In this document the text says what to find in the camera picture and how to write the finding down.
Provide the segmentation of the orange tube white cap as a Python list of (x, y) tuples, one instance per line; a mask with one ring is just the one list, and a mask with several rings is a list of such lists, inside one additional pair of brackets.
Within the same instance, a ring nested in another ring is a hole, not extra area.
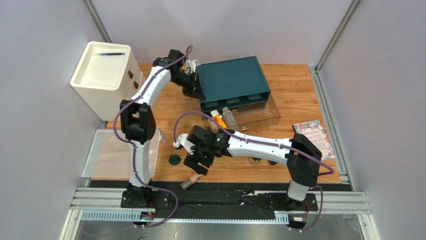
[(224, 122), (224, 120), (222, 120), (221, 115), (219, 114), (219, 112), (217, 110), (212, 110), (210, 112), (211, 116), (213, 117), (213, 119), (223, 128), (227, 128), (227, 124)]

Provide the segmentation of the clear bottle blue liquid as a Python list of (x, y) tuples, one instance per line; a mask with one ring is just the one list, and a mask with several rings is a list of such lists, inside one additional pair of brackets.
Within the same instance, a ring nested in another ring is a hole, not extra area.
[(235, 117), (232, 111), (227, 106), (222, 108), (222, 119), (225, 121), (228, 129), (231, 129), (234, 131), (239, 130)]

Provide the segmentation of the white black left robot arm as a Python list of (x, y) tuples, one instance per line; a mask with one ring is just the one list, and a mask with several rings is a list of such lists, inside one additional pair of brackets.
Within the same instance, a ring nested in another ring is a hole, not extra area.
[(131, 176), (121, 203), (125, 208), (129, 204), (147, 207), (153, 201), (153, 186), (149, 185), (149, 147), (157, 127), (152, 106), (164, 87), (172, 82), (182, 87), (186, 97), (206, 98), (198, 72), (188, 60), (192, 49), (189, 46), (185, 53), (171, 49), (167, 57), (158, 57), (140, 90), (130, 100), (120, 103), (115, 120), (120, 120), (121, 131), (125, 135), (122, 141), (128, 143), (131, 150)]

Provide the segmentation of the clear acrylic drawer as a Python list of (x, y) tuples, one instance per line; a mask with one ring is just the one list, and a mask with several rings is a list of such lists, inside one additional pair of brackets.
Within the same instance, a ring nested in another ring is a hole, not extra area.
[(200, 111), (209, 116), (212, 111), (218, 111), (225, 122), (233, 117), (227, 126), (239, 132), (273, 126), (281, 119), (272, 95), (266, 93), (211, 102), (200, 100), (198, 105)]

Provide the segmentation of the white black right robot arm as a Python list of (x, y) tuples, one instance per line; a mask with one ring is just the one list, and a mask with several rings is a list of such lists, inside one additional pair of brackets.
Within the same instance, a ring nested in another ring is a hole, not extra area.
[(184, 165), (197, 174), (207, 175), (215, 158), (252, 157), (287, 166), (291, 176), (288, 199), (303, 202), (310, 188), (317, 185), (321, 151), (306, 136), (265, 138), (247, 135), (230, 129), (217, 132), (194, 126), (189, 133), (176, 137), (176, 149), (187, 151)]

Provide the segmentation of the pink foundation tube silver cap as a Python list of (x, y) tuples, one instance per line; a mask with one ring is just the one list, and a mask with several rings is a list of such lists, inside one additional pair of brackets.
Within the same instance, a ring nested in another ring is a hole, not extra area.
[(194, 183), (199, 181), (204, 175), (195, 173), (191, 175), (189, 178), (187, 178), (185, 181), (183, 181), (180, 186), (183, 190), (187, 190), (190, 186), (192, 186)]

